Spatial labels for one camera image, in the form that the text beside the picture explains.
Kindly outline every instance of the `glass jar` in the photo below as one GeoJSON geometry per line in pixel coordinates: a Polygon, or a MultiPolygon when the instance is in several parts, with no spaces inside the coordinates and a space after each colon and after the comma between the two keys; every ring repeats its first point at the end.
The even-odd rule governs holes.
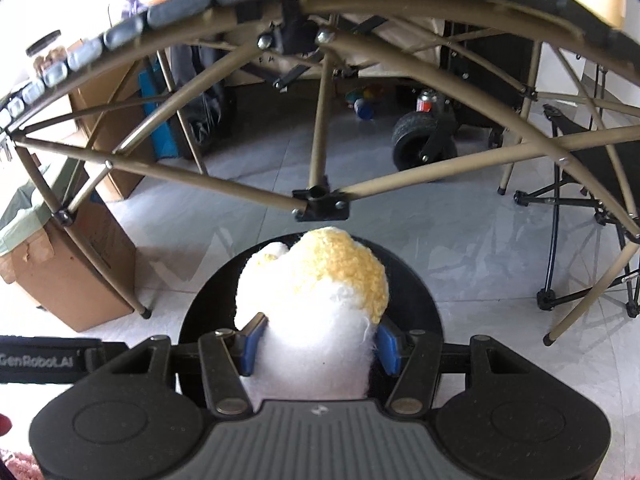
{"type": "Polygon", "coordinates": [[[42,77],[52,65],[66,60],[66,48],[58,43],[59,38],[60,31],[54,30],[25,50],[33,76],[42,77]]]}

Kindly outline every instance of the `metal frame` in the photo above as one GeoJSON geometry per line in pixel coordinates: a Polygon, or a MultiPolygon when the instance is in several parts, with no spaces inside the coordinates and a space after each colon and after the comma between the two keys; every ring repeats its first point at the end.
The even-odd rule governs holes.
{"type": "MultiPolygon", "coordinates": [[[[556,50],[563,48],[585,56],[606,67],[608,70],[612,70],[622,77],[625,77],[638,86],[640,86],[640,74],[636,73],[633,67],[627,63],[610,59],[602,51],[586,45],[581,40],[581,31],[575,29],[575,27],[570,24],[559,22],[558,20],[548,20],[539,14],[524,12],[516,7],[510,7],[505,2],[482,2],[477,0],[299,0],[299,4],[301,12],[309,15],[331,14],[339,16],[341,13],[359,13],[392,16],[392,20],[395,20],[404,27],[411,27],[414,31],[420,29],[422,36],[429,42],[402,51],[398,47],[388,44],[379,38],[341,32],[332,27],[331,24],[321,29],[317,40],[320,48],[327,52],[328,55],[325,55],[322,61],[321,85],[309,175],[310,187],[326,186],[324,165],[326,161],[326,141],[333,67],[338,64],[337,61],[339,60],[338,57],[334,56],[338,56],[338,54],[341,53],[358,53],[372,60],[371,62],[373,64],[382,63],[395,72],[404,73],[431,88],[443,92],[452,99],[482,112],[491,120],[512,131],[516,139],[523,139],[526,142],[491,150],[489,152],[460,156],[456,159],[444,160],[413,170],[379,177],[369,180],[368,182],[353,184],[352,186],[336,190],[341,196],[346,197],[349,201],[359,200],[367,196],[373,196],[401,187],[430,182],[443,178],[444,176],[499,164],[507,164],[502,183],[500,184],[502,187],[504,183],[504,187],[506,187],[514,162],[539,156],[549,156],[558,166],[562,167],[563,171],[571,174],[576,180],[586,186],[594,197],[601,201],[610,214],[622,225],[628,238],[633,242],[626,245],[619,259],[617,259],[614,265],[587,293],[578,306],[546,336],[546,342],[555,341],[564,330],[569,328],[569,326],[588,309],[594,299],[597,298],[607,286],[609,286],[613,278],[619,274],[620,270],[628,265],[628,261],[633,254],[636,253],[638,248],[635,241],[640,240],[640,227],[635,220],[635,205],[632,201],[626,200],[629,211],[625,210],[611,193],[599,183],[570,152],[571,150],[593,146],[609,146],[617,142],[640,140],[640,126],[606,129],[603,124],[599,124],[599,129],[594,132],[584,132],[568,137],[552,139],[527,122],[532,102],[531,95],[526,95],[520,114],[516,114],[509,107],[479,89],[444,70],[421,61],[412,54],[439,45],[449,46],[454,48],[461,56],[466,56],[472,61],[482,64],[482,66],[509,82],[514,88],[519,89],[532,89],[535,85],[540,60],[540,49],[543,43],[551,44],[556,50]],[[468,23],[484,27],[484,29],[452,38],[442,38],[407,21],[408,18],[424,15],[425,12],[428,12],[430,17],[433,18],[468,23]],[[511,80],[513,78],[502,73],[500,69],[490,65],[483,58],[478,59],[478,56],[475,56],[461,45],[455,43],[456,41],[502,33],[516,34],[535,41],[534,54],[532,56],[529,78],[526,85],[520,82],[514,82],[511,80]]],[[[270,23],[277,23],[281,20],[281,12],[281,7],[278,2],[266,3],[262,7],[262,19],[260,22],[257,22],[257,24],[264,24],[263,30],[267,30],[270,23]]],[[[232,30],[237,24],[235,10],[232,8],[215,7],[196,16],[184,19],[179,23],[167,26],[163,30],[145,33],[136,41],[114,52],[106,52],[92,65],[90,71],[78,73],[74,75],[73,78],[60,83],[55,95],[43,99],[39,109],[50,104],[50,102],[53,102],[61,95],[68,93],[79,84],[88,80],[92,75],[97,75],[115,66],[133,62],[140,57],[149,56],[156,52],[159,54],[161,64],[163,64],[166,61],[163,55],[163,49],[165,47],[178,42],[198,42],[200,41],[199,38],[211,37],[213,34],[232,30]]],[[[47,205],[54,213],[62,211],[66,214],[72,214],[78,209],[80,203],[87,199],[92,190],[95,189],[95,186],[113,168],[136,174],[154,176],[156,178],[164,178],[175,182],[192,184],[238,198],[252,200],[267,206],[274,206],[285,210],[304,211],[308,205],[308,202],[304,200],[226,181],[213,176],[207,176],[204,163],[202,160],[198,160],[196,156],[196,150],[193,150],[193,153],[194,156],[196,156],[196,164],[201,174],[180,168],[169,168],[159,164],[146,164],[128,157],[130,152],[135,149],[151,131],[178,112],[188,101],[199,95],[211,84],[221,80],[233,71],[242,68],[261,54],[263,54],[263,50],[258,47],[257,38],[241,46],[233,47],[227,56],[221,58],[177,91],[174,91],[174,85],[171,83],[170,72],[167,70],[167,67],[164,67],[163,72],[167,79],[167,86],[168,89],[172,91],[172,94],[168,96],[162,105],[149,115],[143,123],[136,127],[113,153],[96,152],[95,150],[65,146],[55,142],[30,139],[26,136],[28,132],[27,129],[21,131],[18,128],[24,121],[36,113],[37,110],[29,110],[15,121],[9,128],[10,135],[17,147],[16,149],[20,160],[27,169],[34,184],[42,193],[47,205]],[[28,152],[26,151],[27,148],[57,152],[78,160],[90,160],[101,163],[104,167],[98,176],[89,179],[89,181],[84,184],[82,189],[70,200],[68,205],[66,203],[61,204],[60,201],[53,196],[50,188],[34,166],[31,157],[28,156],[28,152]]],[[[550,93],[540,94],[539,97],[572,100],[574,102],[585,103],[590,108],[599,106],[640,117],[640,108],[616,104],[605,100],[591,99],[584,92],[584,88],[581,89],[581,95],[578,97],[550,93]]],[[[187,132],[188,128],[185,128],[185,134],[189,139],[187,132]]],[[[616,174],[621,187],[625,184],[628,187],[623,168],[620,167],[618,170],[616,174]]],[[[73,225],[65,226],[65,229],[81,248],[82,252],[92,264],[94,264],[98,272],[111,283],[121,297],[137,312],[146,315],[148,311],[144,310],[144,307],[138,303],[135,297],[131,297],[129,292],[123,290],[113,281],[109,269],[105,268],[106,266],[99,260],[99,257],[96,259],[90,246],[85,240],[82,240],[73,228],[73,225]]]]}

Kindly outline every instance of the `tiled floor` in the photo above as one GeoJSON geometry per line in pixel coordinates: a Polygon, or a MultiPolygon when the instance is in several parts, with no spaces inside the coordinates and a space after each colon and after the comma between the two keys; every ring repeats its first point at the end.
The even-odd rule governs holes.
{"type": "MultiPolygon", "coordinates": [[[[271,102],[257,95],[242,103],[238,134],[207,158],[210,174],[284,193],[306,187],[313,96],[288,94],[271,102]]],[[[333,187],[394,170],[395,120],[384,108],[369,123],[348,111],[337,114],[328,158],[333,187]]],[[[532,121],[548,130],[542,115],[534,113],[532,121]]],[[[485,145],[486,134],[465,130],[458,136],[462,154],[485,145]]],[[[640,320],[626,317],[623,296],[614,291],[555,345],[542,345],[543,335],[569,309],[541,312],[533,299],[544,280],[551,209],[521,208],[511,193],[497,195],[500,174],[501,168],[487,168],[368,198],[353,204],[351,218],[340,227],[394,251],[422,276],[440,308],[447,341],[492,335],[601,406],[613,440],[598,478],[640,474],[640,320]]],[[[537,189],[551,177],[546,160],[517,164],[510,191],[537,189]]],[[[154,314],[148,321],[131,315],[86,334],[129,344],[155,333],[167,333],[175,342],[194,294],[230,257],[259,240],[315,227],[295,223],[289,212],[149,178],[112,209],[138,247],[138,293],[154,314]]],[[[564,208],[556,292],[591,283],[616,251],[613,227],[597,226],[590,210],[564,208]]],[[[16,304],[0,307],[0,322],[3,333],[72,333],[44,312],[24,316],[16,304]]],[[[459,387],[456,377],[443,381],[439,402],[459,387]]],[[[30,418],[59,391],[0,386],[0,410],[16,423],[0,447],[25,447],[30,418]]]]}

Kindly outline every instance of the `jar lid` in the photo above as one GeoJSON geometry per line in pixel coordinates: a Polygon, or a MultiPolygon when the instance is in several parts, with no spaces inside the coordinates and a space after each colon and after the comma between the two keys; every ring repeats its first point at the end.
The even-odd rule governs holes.
{"type": "Polygon", "coordinates": [[[27,49],[25,50],[25,53],[29,57],[33,56],[34,54],[37,54],[43,48],[45,48],[46,46],[49,46],[51,43],[56,41],[60,37],[61,34],[62,33],[59,30],[54,30],[53,32],[50,32],[49,34],[47,34],[43,38],[40,38],[38,41],[36,41],[31,46],[28,46],[27,49]]]}

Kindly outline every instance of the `plush toy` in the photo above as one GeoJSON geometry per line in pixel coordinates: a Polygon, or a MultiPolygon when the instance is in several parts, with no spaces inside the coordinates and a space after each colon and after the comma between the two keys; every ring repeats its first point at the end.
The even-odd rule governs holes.
{"type": "Polygon", "coordinates": [[[387,303],[385,268],[340,229],[255,253],[238,281],[235,319],[242,328],[258,312],[268,318],[254,373],[242,378],[254,408],[263,399],[365,397],[387,303]]]}

